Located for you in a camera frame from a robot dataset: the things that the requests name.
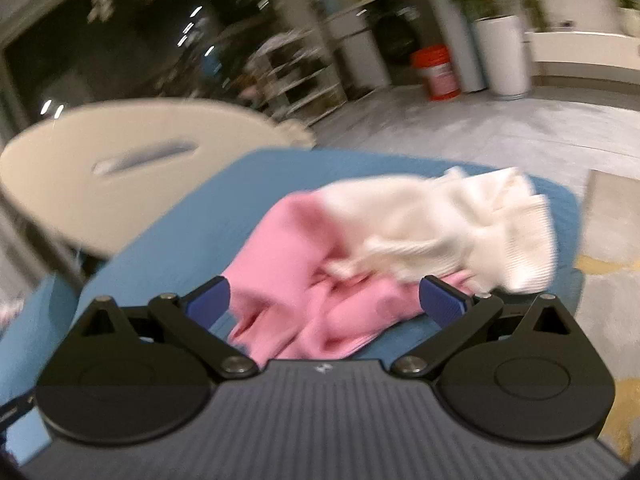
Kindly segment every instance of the white planter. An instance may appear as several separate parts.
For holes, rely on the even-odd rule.
[[[620,26],[625,34],[640,37],[640,10],[618,8]]]
[[[526,95],[531,88],[531,79],[519,18],[502,16],[476,20],[474,28],[491,91],[504,99]]]

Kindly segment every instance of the pink cloth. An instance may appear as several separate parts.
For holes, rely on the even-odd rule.
[[[284,197],[223,273],[238,320],[229,341],[260,366],[270,358],[340,359],[422,313],[417,283],[389,276],[338,282],[322,271],[329,258],[344,256],[340,227],[315,193]],[[457,272],[444,280],[464,290],[468,277]]]

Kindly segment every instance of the chair backrest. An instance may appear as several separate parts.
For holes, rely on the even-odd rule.
[[[205,100],[106,102],[32,126],[0,156],[14,205],[110,256],[248,152],[289,142],[256,112]]]

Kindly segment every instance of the gray floor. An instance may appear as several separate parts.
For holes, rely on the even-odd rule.
[[[400,87],[350,103],[314,130],[322,147],[517,166],[578,197],[592,169],[640,178],[640,112],[558,100],[571,95],[501,102],[481,92],[430,103],[421,88]]]
[[[562,83],[572,84],[577,78],[571,78],[569,82],[566,78],[560,78]],[[636,93],[619,93],[606,90],[596,90],[592,88],[566,88],[556,86],[537,87],[533,92],[533,97],[538,99],[548,99],[556,101],[568,101],[574,103],[585,103],[592,105],[613,106],[615,108],[626,108],[627,110],[636,110],[640,112],[640,92],[636,85],[625,86],[633,89]]]
[[[600,262],[620,267],[633,266],[640,270],[638,197],[640,180],[593,171],[582,202],[580,254]]]

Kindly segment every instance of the blue table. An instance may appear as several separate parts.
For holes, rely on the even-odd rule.
[[[75,319],[101,294],[113,296],[120,305],[142,305],[161,292],[185,294],[193,290],[228,266],[264,213],[290,192],[316,189],[342,178],[380,174],[435,177],[456,165],[468,174],[493,169],[334,150],[251,153],[185,197],[114,257],[85,286]],[[549,198],[558,240],[558,269],[550,291],[574,311],[581,290],[581,274],[573,269],[580,235],[578,203],[558,184],[542,178],[534,178],[533,183]],[[225,338],[233,325],[232,316],[226,313],[210,330]],[[377,358],[388,365],[437,330],[429,318],[420,316],[391,327],[356,357]],[[48,358],[39,357],[42,362]],[[36,410],[12,426],[10,439],[19,460],[26,460],[49,441]]]

